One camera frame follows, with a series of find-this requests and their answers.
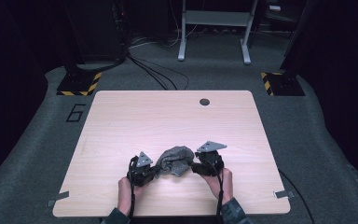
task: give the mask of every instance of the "table top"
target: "table top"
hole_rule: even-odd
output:
[[[196,151],[207,141],[227,145],[218,152],[246,214],[289,212],[288,199],[273,194],[284,187],[249,91],[99,91],[60,190],[69,197],[55,203],[53,214],[107,217],[132,157],[143,151],[153,166],[167,149]],[[216,206],[208,185],[189,169],[181,177],[155,178],[134,215],[209,216]]]

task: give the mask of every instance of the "hazard stripe tape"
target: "hazard stripe tape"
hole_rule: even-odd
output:
[[[271,85],[269,84],[269,79],[267,77],[267,75],[276,75],[279,76],[282,73],[261,73],[261,78],[263,78],[263,82],[264,82],[264,87],[266,88],[267,94],[268,95],[274,95],[274,92],[272,91]]]
[[[73,96],[73,95],[92,95],[95,88],[97,88],[98,81],[100,80],[102,73],[98,73],[95,75],[94,79],[92,80],[91,85],[89,86],[89,89],[87,91],[57,91],[57,95],[67,95],[67,96]]]

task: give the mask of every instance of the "gray cloth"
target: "gray cloth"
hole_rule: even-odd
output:
[[[173,147],[166,150],[159,157],[156,165],[161,166],[155,177],[166,175],[171,172],[172,175],[181,176],[189,168],[189,164],[193,162],[194,153],[188,147]]]

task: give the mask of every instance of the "person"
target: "person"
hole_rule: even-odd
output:
[[[228,168],[223,168],[223,200],[221,215],[224,224],[253,224],[253,221],[248,218],[238,201],[233,195],[232,172]],[[212,194],[216,199],[219,197],[220,184],[216,176],[201,175],[211,189]],[[147,185],[142,187],[135,187],[135,200],[142,197]],[[128,215],[131,210],[131,184],[127,177],[122,177],[118,181],[118,203],[117,207],[101,224],[128,224],[130,219]]]

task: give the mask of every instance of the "sleeve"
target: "sleeve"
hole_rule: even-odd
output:
[[[101,224],[129,224],[130,219],[117,208],[113,209],[110,215]]]
[[[254,224],[235,198],[222,206],[222,218],[224,224]]]

